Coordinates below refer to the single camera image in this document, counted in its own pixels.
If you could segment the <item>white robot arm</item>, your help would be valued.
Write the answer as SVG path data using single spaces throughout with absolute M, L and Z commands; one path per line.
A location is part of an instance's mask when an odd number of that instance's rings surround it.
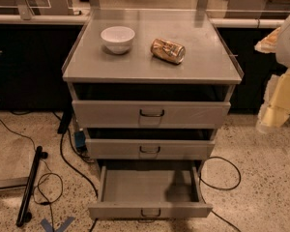
M 276 61 L 287 68 L 281 76 L 273 74 L 267 83 L 256 123 L 259 132 L 267 133 L 281 127 L 290 117 L 290 15 L 254 49 L 274 53 Z

